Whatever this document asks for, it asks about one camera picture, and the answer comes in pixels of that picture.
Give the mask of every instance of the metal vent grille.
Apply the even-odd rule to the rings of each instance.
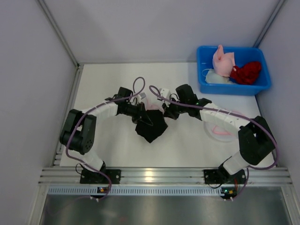
[[[51,186],[49,195],[102,195],[101,187]],[[221,188],[209,187],[112,187],[109,195],[212,196]]]

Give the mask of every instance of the blue bin rim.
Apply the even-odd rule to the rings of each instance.
[[[216,45],[202,45],[200,47],[197,48],[197,64],[199,64],[199,56],[200,56],[200,50],[203,49],[203,48],[213,48],[213,49],[217,49],[218,46]],[[231,87],[242,87],[243,88],[246,88],[246,89],[260,89],[260,90],[265,90],[265,89],[268,89],[271,87],[272,83],[271,83],[271,79],[270,79],[270,74],[269,74],[269,71],[268,71],[268,67],[267,67],[267,63],[266,63],[266,60],[264,58],[264,55],[263,55],[263,52],[262,50],[260,50],[259,48],[253,48],[253,47],[231,47],[231,46],[223,46],[223,48],[225,50],[227,49],[230,49],[230,51],[233,51],[234,50],[241,50],[241,49],[247,49],[247,50],[255,50],[255,51],[258,51],[259,54],[261,55],[261,58],[262,58],[262,61],[260,62],[261,65],[262,65],[262,69],[264,71],[266,71],[266,79],[267,79],[267,84],[264,85],[264,86],[258,86],[258,85],[245,85],[245,84],[221,84],[221,83],[206,83],[206,82],[203,82],[201,79],[198,79],[199,83],[201,85],[206,85],[206,86],[211,86],[211,87],[225,87],[225,86],[228,86],[230,85]],[[198,76],[201,75],[202,76],[202,71],[199,71],[200,67],[198,66],[197,70],[198,70]]]

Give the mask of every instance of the white wall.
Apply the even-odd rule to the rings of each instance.
[[[252,46],[278,0],[45,0],[80,62],[195,60]]]
[[[0,224],[23,225],[75,68],[34,0],[0,1]]]
[[[300,197],[300,1],[289,0],[262,42],[273,86],[258,96]]]

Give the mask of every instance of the gray floor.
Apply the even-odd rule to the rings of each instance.
[[[291,224],[280,188],[247,187],[234,202],[208,196],[109,196],[99,203],[89,198],[72,202],[76,198],[78,196],[49,195],[41,224]]]

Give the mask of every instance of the black fabric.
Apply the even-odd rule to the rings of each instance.
[[[159,110],[147,110],[147,114],[153,123],[153,126],[139,121],[135,127],[138,135],[144,137],[149,143],[153,142],[168,128],[165,123],[164,115]]]

